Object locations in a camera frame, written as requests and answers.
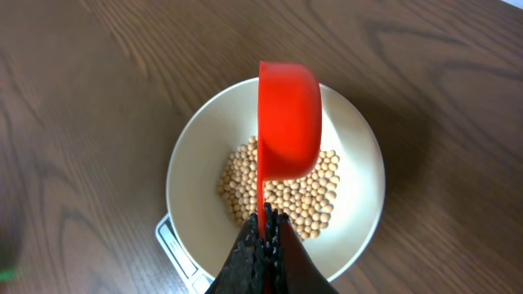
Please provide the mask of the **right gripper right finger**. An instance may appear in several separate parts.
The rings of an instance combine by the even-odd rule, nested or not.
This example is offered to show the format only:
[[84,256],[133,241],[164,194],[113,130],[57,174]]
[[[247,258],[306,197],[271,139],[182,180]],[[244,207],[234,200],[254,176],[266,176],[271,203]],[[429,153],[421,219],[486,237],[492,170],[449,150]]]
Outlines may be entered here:
[[267,287],[281,294],[337,294],[319,272],[287,214],[264,204],[266,216]]

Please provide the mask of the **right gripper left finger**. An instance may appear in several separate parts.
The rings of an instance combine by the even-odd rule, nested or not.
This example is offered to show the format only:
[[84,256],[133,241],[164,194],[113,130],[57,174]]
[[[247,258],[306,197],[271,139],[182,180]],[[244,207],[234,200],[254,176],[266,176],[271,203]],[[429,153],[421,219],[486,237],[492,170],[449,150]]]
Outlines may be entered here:
[[258,237],[257,214],[243,223],[226,261],[206,294],[262,294],[264,248]]

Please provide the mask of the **red plastic measuring scoop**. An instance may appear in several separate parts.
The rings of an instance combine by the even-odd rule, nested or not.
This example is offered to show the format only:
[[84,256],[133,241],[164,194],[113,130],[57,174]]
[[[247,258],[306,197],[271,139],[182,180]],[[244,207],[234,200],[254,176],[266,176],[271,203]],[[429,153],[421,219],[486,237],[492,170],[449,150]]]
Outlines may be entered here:
[[320,84],[305,65],[262,61],[257,97],[257,225],[268,239],[264,182],[297,179],[315,166],[320,152]]

